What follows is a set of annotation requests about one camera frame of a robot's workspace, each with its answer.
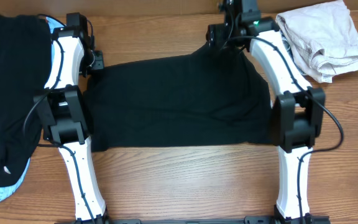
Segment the black t-shirt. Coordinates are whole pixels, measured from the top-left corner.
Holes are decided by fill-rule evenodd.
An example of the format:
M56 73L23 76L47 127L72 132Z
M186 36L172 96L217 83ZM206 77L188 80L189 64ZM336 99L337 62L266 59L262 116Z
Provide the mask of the black t-shirt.
M267 82L238 49L123 63L92 74L94 152L111 147L269 144Z

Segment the blue grey folded garment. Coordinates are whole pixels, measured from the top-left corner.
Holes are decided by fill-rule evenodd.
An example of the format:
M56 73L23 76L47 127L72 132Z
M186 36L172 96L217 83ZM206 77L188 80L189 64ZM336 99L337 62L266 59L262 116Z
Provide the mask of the blue grey folded garment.
M306 73L295 63L295 58L293 56L293 52L291 50L291 46L289 44L289 41L287 40L287 38L285 37L284 33L280 30L280 34L282 37L282 42L283 45L287 51L287 53L289 54L289 56L291 57L293 63L295 64L295 67L298 69L298 71L302 74L302 75L306 75Z

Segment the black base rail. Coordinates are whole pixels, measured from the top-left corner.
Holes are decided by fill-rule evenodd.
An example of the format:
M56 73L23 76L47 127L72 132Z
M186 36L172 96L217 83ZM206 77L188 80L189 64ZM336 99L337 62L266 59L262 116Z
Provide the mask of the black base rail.
M58 222L64 224L92 224L91 220L81 221L75 220L71 222ZM118 219L112 220L110 218L102 220L101 217L95 220L95 223L110 223L110 224L278 224L278 223L299 223L299 221L285 221L281 222L274 219L273 216L247 216L242 219L199 219L199 220L146 220L139 219ZM310 224L330 224L329 217L307 217L303 223Z

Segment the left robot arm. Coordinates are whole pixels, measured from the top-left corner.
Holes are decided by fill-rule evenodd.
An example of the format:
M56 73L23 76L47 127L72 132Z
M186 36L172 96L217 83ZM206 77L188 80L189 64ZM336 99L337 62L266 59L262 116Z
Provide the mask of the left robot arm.
M75 223L109 223L91 155L91 115L78 86L95 57L86 27L65 26L52 33L54 56L44 92L34 108L44 139L57 147L65 161L75 200Z

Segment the white folded garment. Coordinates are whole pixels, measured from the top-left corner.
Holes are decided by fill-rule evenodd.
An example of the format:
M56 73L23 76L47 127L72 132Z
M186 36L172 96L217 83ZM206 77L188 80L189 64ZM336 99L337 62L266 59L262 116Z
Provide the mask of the white folded garment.
M282 12L276 22L305 75L331 83L336 75L358 71L358 32L343 1Z

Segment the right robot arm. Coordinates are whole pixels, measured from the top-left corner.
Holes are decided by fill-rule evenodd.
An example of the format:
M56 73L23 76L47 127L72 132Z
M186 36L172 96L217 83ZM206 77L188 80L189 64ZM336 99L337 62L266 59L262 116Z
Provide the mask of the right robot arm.
M328 112L324 91L299 73L278 24L261 16L256 1L223 1L219 11L224 22L208 27L208 44L248 51L262 66L275 95L269 131L279 158L278 198L272 216L248 216L245 223L329 223L329 217L310 213L307 199L308 166Z

